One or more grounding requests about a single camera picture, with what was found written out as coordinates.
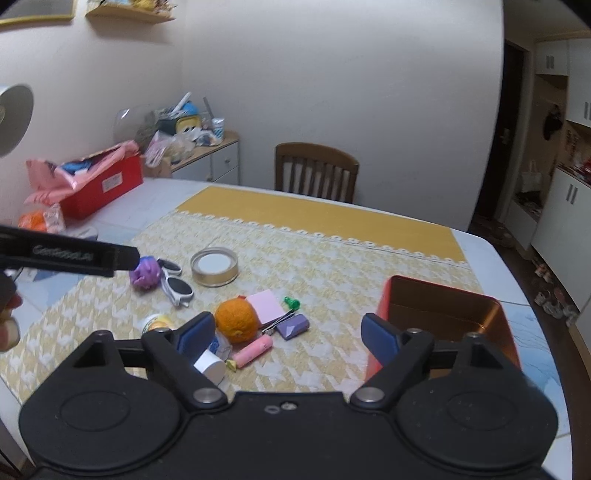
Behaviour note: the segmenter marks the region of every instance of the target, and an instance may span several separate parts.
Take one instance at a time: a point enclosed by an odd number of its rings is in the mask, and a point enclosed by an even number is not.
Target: kitchen cabinet
[[[560,40],[537,43],[535,45],[535,72],[546,75],[568,75],[568,41]]]
[[[591,127],[591,38],[569,40],[566,119]]]
[[[195,147],[190,158],[175,165],[162,161],[158,167],[145,168],[144,176],[238,185],[240,163],[238,145],[238,135],[235,132],[226,131],[220,145]]]
[[[531,245],[582,309],[591,296],[591,188],[556,169]]]
[[[176,180],[212,181],[212,156],[200,158],[186,167],[172,172]]]

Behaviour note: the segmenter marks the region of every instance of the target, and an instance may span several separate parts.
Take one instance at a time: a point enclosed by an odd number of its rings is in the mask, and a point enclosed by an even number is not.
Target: houndstooth pattern
[[[127,273],[84,278],[30,327],[15,349],[0,357],[0,375],[20,402],[94,330],[111,330],[117,339],[138,338],[143,319],[153,313],[169,315],[178,327],[199,312],[215,311],[224,300],[267,288],[277,299],[299,299],[311,328],[289,342],[275,335],[273,349],[238,372],[228,371],[222,388],[230,397],[237,390],[341,390],[349,395],[365,375],[361,318],[375,310],[390,276],[480,291],[465,264],[199,214],[171,213],[133,244],[142,255],[182,265],[183,278],[195,289],[190,306],[175,309],[160,289],[133,290]],[[239,258],[238,278],[221,288],[199,286],[190,275],[191,256],[210,244],[230,248]]]

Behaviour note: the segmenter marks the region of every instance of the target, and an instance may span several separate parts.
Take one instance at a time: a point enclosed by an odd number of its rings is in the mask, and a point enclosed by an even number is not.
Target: yellow tablecloth
[[[465,262],[452,231],[384,212],[371,212],[342,203],[210,186],[178,207],[179,211],[242,219],[276,227],[321,232],[343,239],[375,243],[381,247],[420,252],[430,257]]]

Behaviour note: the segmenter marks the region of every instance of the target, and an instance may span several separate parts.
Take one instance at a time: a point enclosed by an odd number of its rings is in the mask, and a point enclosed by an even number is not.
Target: wooden chair
[[[353,203],[358,172],[359,162],[336,148],[311,143],[275,148],[275,190],[280,192]]]

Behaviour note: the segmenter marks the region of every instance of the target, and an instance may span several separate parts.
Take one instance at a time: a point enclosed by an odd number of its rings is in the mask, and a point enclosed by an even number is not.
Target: cup
[[[212,118],[212,130],[213,130],[213,134],[217,138],[219,138],[220,140],[223,140],[224,124],[225,124],[225,119],[223,119],[223,118]]]

